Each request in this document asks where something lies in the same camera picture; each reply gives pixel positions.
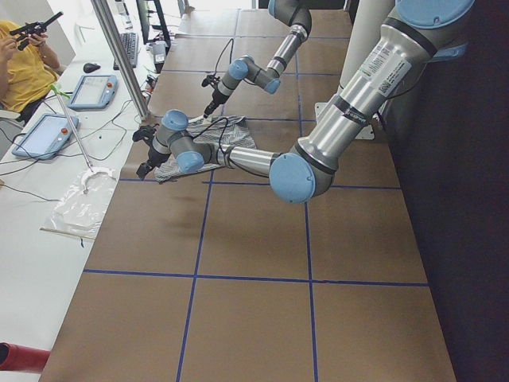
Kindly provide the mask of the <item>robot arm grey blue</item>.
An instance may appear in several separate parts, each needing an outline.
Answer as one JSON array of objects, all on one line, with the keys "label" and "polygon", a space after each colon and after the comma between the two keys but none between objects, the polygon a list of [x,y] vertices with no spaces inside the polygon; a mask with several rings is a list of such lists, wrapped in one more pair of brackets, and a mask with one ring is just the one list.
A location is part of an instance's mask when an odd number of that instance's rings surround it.
[{"label": "robot arm grey blue", "polygon": [[230,63],[223,77],[212,81],[214,91],[212,101],[204,109],[205,118],[225,104],[244,80],[250,81],[269,94],[274,94],[281,84],[281,76],[288,63],[301,45],[308,40],[312,30],[312,17],[302,1],[270,1],[268,12],[275,19],[289,26],[287,36],[265,68],[258,66],[249,55],[244,55]]},{"label": "robot arm grey blue", "polygon": [[268,178],[284,201],[304,203],[331,186],[339,158],[413,68],[424,67],[454,42],[464,28],[470,1],[398,1],[380,26],[380,38],[346,86],[334,94],[312,132],[287,153],[201,143],[188,132],[188,117],[167,111],[157,129],[139,131],[148,158],[137,171],[144,178],[174,158],[182,173],[212,163]]}]

